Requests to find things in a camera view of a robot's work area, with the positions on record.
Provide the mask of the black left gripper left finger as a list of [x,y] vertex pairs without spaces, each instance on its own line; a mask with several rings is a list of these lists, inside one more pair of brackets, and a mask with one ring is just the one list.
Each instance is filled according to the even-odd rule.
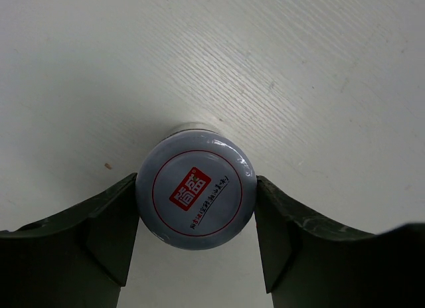
[[1,231],[2,307],[116,307],[139,214],[134,173],[62,212]]

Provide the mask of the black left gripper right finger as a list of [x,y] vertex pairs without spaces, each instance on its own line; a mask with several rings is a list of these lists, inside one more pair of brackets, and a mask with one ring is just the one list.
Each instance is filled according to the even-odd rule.
[[371,234],[257,178],[256,230],[274,307],[423,307],[424,225]]

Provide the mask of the small jar with white lid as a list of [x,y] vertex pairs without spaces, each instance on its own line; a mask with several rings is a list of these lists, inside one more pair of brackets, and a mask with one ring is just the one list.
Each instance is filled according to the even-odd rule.
[[257,178],[246,154],[215,128],[179,125],[147,155],[135,180],[139,215],[170,246],[221,246],[250,221]]

